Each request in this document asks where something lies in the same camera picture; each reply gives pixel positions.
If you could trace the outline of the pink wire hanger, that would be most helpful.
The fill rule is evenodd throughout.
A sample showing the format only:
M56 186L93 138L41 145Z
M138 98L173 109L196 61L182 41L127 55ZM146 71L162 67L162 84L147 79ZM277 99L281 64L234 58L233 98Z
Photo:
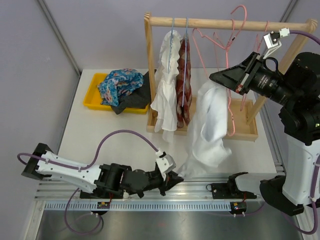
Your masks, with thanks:
M236 21L234 19L231 19L232 33L231 33L226 45L224 45L222 43L222 41L218 37L218 34L215 33L215 32L213 33L213 37L215 37L216 40L214 40L213 38L210 38L209 36L207 36L205 34L202 34L202 32L198 28L194 28L192 30L192 39L193 39L193 42L195 44L196 51L197 51L197 54L199 56L200 62L202 64L202 68L203 68L204 73L205 73L207 78L209 78L209 74L207 72L207 69L205 67L205 63L203 61L202 55L201 55L200 50L199 50L199 47L198 47L198 44L197 44L197 41L196 41L196 38L195 38L195 32L198 32L201 38L208 39L209 41L211 41L214 44L213 48L214 48L214 55L215 55L216 63L218 63L216 47L219 47L222 50L224 50L224 52L225 52L225 67L228 69L230 67L229 66L229 51L230 51L230 48L231 48L234 40L237 38L239 33L242 31L242 29L243 29L243 27L244 27L244 25L245 25L245 23L247 21L247 8L243 4L238 5L230 14L232 15L235 11L237 11L240 8L243 9L243 13L244 13L242 24L239 27L238 31L235 32L236 31ZM232 123L232 125L231 125L232 129L231 129L231 131L229 131L229 130L227 131L227 136L228 137L232 137L236 133L236 126L235 126L234 114L233 114L233 112L231 110L231 100L232 100L231 91L229 89L227 89L226 92L227 92L227 109L228 109L228 113L230 114L231 123Z
M255 38L254 46L253 46L253 51L259 53L262 43L263 43L263 37L260 37L260 35L257 34L256 38ZM247 98L247 94L245 93L241 99L241 105L240 105L240 109L239 109L241 112L244 109L246 98Z
M217 70L219 71L220 68L223 66L222 63L221 63L221 58L219 57L218 55L218 50L217 50L217 47L219 47L220 49L222 49L224 51L224 55L225 55L225 64L224 64L224 67L227 69L229 68L229 51L230 51L230 48L231 48L231 45L233 44L233 41L234 41L234 32L233 31L227 41L226 44L224 44L218 33L217 32L214 32L213 33L213 38L218 42L218 44L214 44L214 56L215 56L215 63L216 63L216 67L217 67Z

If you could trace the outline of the red plaid skirt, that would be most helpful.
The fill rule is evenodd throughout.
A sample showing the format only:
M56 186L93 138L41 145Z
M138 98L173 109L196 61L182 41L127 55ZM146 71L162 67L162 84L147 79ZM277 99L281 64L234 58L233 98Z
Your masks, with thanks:
M192 103L191 87L191 54L189 35L185 34L180 41L178 75L176 77L176 115L177 128L188 126L191 121L190 108Z

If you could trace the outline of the grey polka dot skirt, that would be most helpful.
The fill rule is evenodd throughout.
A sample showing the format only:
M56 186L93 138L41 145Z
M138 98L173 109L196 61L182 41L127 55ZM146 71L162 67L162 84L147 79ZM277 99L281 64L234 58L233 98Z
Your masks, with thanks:
M149 72L143 75L143 84L135 89L130 95L119 97L118 106L111 106L117 114L121 114L127 108L144 109L151 102L151 90Z

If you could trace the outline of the blue floral skirt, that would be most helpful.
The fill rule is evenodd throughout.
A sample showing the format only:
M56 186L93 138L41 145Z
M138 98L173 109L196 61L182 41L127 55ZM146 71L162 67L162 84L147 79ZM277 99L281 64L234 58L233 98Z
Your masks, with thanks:
M143 75L132 68L112 70L97 85L101 105L117 107L120 99L129 96L144 83Z

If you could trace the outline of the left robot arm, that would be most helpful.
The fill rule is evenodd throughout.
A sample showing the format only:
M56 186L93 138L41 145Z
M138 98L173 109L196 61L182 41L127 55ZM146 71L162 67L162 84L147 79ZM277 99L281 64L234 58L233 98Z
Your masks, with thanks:
M22 176L34 180L62 181L80 190L82 199L122 199L124 193L137 195L154 189L161 196L183 182L174 168L176 163L165 152L157 152L154 170L132 169L131 166L111 163L93 164L88 167L83 163L65 159L54 154L44 143L39 143L26 162Z

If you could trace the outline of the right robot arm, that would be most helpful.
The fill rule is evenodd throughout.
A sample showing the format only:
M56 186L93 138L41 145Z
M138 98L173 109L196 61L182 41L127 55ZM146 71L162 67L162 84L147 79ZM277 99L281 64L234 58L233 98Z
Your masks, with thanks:
M301 214L305 206L319 207L319 178L313 172L320 156L320 56L301 52L281 73L270 70L267 60L253 52L242 63L209 78L240 95L253 91L279 104L288 142L285 175L233 174L224 184L228 195L259 195L289 216Z

